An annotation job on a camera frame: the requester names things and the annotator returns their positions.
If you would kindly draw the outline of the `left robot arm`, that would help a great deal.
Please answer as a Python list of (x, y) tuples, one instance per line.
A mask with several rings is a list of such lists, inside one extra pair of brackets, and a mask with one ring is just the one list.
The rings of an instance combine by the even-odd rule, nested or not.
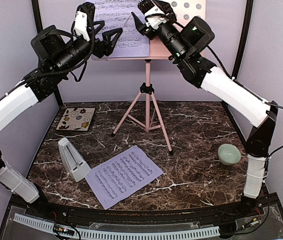
[[(103, 20), (92, 24), (74, 21), (72, 32), (51, 25), (31, 40), (40, 64), (0, 98), (0, 132), (23, 112), (49, 97), (73, 70), (85, 68), (91, 55), (102, 58), (113, 53), (123, 29), (107, 30), (102, 33), (102, 39), (96, 38), (95, 35), (104, 25)], [(46, 203), (46, 196), (40, 187), (3, 161), (1, 151), (0, 183), (32, 204), (33, 211), (41, 218), (52, 214), (52, 206)]]

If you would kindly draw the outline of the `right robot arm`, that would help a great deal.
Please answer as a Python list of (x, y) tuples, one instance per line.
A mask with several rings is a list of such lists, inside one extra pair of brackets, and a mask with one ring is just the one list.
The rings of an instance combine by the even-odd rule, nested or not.
[(267, 162), (271, 157), (269, 148), (274, 135), (279, 105), (253, 93), (201, 55), (202, 50), (214, 39), (210, 26), (195, 16), (183, 29), (174, 27), (174, 13), (146, 13), (145, 23), (133, 14), (137, 31), (150, 40), (158, 37), (170, 52), (183, 78), (198, 89), (203, 89), (231, 105), (252, 124), (246, 140), (248, 157), (246, 182), (243, 189), (245, 199), (237, 205), (236, 212), (247, 217), (256, 209), (256, 199), (261, 191)]

